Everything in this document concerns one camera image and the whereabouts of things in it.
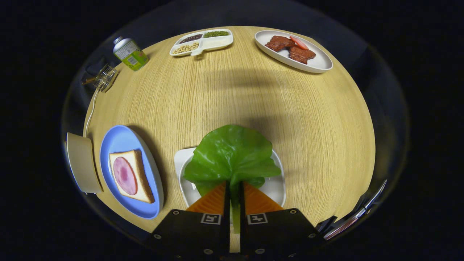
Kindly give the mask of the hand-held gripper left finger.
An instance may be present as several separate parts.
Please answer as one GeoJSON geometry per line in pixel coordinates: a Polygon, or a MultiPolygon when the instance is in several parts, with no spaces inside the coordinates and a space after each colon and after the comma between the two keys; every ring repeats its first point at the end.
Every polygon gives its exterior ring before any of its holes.
{"type": "Polygon", "coordinates": [[[224,259],[230,251],[229,182],[186,210],[170,210],[144,246],[165,259],[224,259]]]}

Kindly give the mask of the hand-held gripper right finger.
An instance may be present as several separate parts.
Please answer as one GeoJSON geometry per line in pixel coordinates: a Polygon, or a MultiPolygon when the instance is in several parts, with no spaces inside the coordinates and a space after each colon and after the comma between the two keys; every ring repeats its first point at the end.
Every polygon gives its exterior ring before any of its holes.
{"type": "Polygon", "coordinates": [[[240,186],[240,253],[245,259],[303,259],[326,244],[298,208],[283,209],[247,182],[240,186]]]}

